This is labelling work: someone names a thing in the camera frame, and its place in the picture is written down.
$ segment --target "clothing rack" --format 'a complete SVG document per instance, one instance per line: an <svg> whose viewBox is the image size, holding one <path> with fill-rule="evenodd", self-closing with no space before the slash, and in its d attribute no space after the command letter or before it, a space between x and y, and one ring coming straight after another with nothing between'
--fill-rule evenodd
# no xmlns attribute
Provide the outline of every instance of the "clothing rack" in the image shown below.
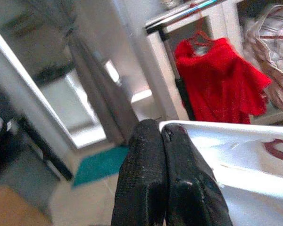
<svg viewBox="0 0 283 226"><path fill-rule="evenodd" d="M158 32L160 39L164 43L166 53L168 55L173 73L175 75L175 83L176 83L177 89L180 93L182 101L184 102L185 109L186 109L188 116L189 116L189 119L191 121L196 120L195 114L194 114L193 108L191 106L191 103L189 101L189 97L188 97L188 94L187 94L187 91L186 91L186 88L185 88L185 84L184 84L183 80L181 79L181 77L178 73L176 63L175 63L175 60L174 60L174 56L173 56L173 53L172 53L172 50L171 50L171 47L170 47L170 44L169 44L169 40L168 40L169 36L168 36L168 33L165 31L165 28L168 27L171 24L174 24L174 23L182 20L182 19L185 19L186 17L189 17L191 15L199 13L200 11L203 11L205 9L208 9L210 7L218 5L218 4L222 3L223 1L226 1L226 0L206 0L206 1L199 3L196 6L184 9L184 10L178 12L178 13L175 13L175 14L172 14L172 15L169 15L169 16L163 16L161 18L149 21L149 22L146 23L146 26L145 26L147 34Z"/></svg>

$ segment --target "red hanger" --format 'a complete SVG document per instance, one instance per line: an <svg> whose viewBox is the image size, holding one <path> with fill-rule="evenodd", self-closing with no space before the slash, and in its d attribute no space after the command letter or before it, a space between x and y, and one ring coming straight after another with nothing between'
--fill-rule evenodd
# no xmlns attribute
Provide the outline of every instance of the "red hanger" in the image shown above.
<svg viewBox="0 0 283 226"><path fill-rule="evenodd" d="M202 30L203 17L202 17L201 11L199 11L199 14L200 14L200 19L197 23L197 31L192 37L188 38L188 41L190 41L191 44L196 45L196 46L211 46L213 40ZM205 43L199 42L198 41L199 36L202 37L207 42Z"/></svg>

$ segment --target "bright light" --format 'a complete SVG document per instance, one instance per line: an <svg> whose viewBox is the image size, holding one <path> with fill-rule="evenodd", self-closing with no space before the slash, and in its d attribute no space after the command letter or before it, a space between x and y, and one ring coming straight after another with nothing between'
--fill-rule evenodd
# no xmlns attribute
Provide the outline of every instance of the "bright light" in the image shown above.
<svg viewBox="0 0 283 226"><path fill-rule="evenodd" d="M119 74L118 74L116 68L114 67L112 61L108 60L105 63L104 67L105 67L106 71L108 72L108 74L110 75L110 77L112 78L112 80L114 82L117 82L119 80Z"/></svg>
<svg viewBox="0 0 283 226"><path fill-rule="evenodd" d="M132 99L131 99L131 103L137 102L139 100L145 99L147 97L152 96L152 91L151 89L147 89L145 91L136 93L133 95Z"/></svg>

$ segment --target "floor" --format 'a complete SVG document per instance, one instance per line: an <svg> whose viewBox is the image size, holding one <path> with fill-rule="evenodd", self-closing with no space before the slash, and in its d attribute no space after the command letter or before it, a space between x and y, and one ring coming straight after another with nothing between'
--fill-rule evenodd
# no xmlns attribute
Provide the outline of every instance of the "floor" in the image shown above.
<svg viewBox="0 0 283 226"><path fill-rule="evenodd" d="M103 150L85 151L72 160L74 172L80 161ZM72 182L61 181L50 201L54 226L108 226L114 206L118 175L73 188Z"/></svg>

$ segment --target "red shirt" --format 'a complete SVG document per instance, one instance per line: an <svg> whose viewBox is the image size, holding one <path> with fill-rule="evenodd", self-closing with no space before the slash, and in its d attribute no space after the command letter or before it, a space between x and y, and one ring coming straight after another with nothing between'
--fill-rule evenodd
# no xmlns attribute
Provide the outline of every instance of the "red shirt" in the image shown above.
<svg viewBox="0 0 283 226"><path fill-rule="evenodd" d="M187 40L175 51L196 120L249 124L249 114L265 113L261 94L271 80L243 60L227 39L213 42L202 56Z"/></svg>

